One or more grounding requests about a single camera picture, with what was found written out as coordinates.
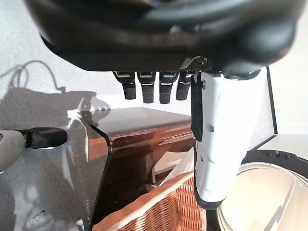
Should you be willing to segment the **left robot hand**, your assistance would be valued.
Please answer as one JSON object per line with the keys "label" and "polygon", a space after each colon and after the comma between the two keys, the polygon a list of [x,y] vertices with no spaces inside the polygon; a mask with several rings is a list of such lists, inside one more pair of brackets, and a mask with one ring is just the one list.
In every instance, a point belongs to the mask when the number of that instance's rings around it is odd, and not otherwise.
{"label": "left robot hand", "polygon": [[194,191],[218,208],[244,159],[261,105],[259,71],[284,57],[303,0],[27,0],[45,45],[87,71],[112,71],[133,98],[134,74],[192,72]]}

